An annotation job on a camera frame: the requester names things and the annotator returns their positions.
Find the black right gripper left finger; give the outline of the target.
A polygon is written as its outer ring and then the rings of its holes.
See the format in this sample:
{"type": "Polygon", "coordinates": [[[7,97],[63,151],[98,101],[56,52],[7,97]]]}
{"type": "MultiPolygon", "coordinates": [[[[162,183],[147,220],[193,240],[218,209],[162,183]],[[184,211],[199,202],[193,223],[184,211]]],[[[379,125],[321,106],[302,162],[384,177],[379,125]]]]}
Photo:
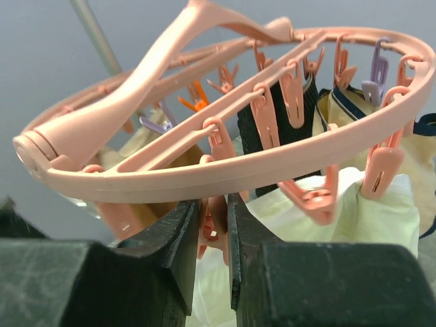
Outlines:
{"type": "Polygon", "coordinates": [[[184,326],[200,204],[184,201],[116,247],[52,240],[1,203],[2,326],[184,326]]]}

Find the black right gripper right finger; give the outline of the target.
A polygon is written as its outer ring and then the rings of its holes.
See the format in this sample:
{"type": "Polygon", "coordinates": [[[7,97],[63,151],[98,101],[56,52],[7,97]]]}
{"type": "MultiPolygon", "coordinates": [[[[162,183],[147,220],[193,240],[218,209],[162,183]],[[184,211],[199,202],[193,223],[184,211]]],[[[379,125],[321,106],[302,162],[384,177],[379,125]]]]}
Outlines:
{"type": "Polygon", "coordinates": [[[435,297],[400,245],[287,243],[228,198],[239,326],[434,326],[435,297]]]}

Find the pale green white underwear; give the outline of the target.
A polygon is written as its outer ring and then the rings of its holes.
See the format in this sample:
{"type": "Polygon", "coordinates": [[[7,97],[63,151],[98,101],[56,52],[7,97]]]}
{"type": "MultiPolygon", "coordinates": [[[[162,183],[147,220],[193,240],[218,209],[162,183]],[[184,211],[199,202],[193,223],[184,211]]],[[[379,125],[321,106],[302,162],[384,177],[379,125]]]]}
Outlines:
{"type": "MultiPolygon", "coordinates": [[[[360,195],[363,173],[344,168],[334,220],[318,225],[276,189],[247,203],[250,213],[284,241],[328,243],[388,243],[402,245],[418,255],[420,214],[406,174],[394,177],[378,200],[360,195]]],[[[197,261],[192,314],[187,326],[235,326],[230,308],[229,270],[221,250],[208,248],[197,261]]]]}

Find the pink round clip hanger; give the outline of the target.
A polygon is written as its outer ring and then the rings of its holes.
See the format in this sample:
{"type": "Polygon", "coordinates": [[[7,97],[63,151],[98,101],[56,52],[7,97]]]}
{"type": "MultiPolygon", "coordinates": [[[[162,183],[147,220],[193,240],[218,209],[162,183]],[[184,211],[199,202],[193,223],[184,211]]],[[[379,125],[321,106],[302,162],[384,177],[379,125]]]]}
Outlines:
{"type": "Polygon", "coordinates": [[[294,206],[318,225],[334,220],[339,173],[353,167],[363,173],[360,190],[380,199],[399,175],[404,128],[426,103],[435,77],[435,53],[425,42],[394,31],[358,27],[293,30],[287,18],[261,26],[238,12],[208,1],[190,1],[159,36],[130,75],[109,79],[45,111],[13,140],[29,173],[63,196],[93,202],[84,168],[139,108],[163,98],[225,63],[257,42],[293,43],[294,48],[255,76],[173,127],[195,136],[203,155],[196,173],[183,174],[200,189],[184,190],[184,200],[230,193],[245,194],[278,183],[294,206]],[[325,42],[374,45],[388,37],[388,50],[414,62],[415,75],[402,78],[385,95],[383,106],[343,127],[329,125],[308,140],[281,145],[270,87],[279,83],[293,126],[302,123],[301,65],[325,42]],[[250,106],[263,150],[244,154],[238,113],[250,106]]]}

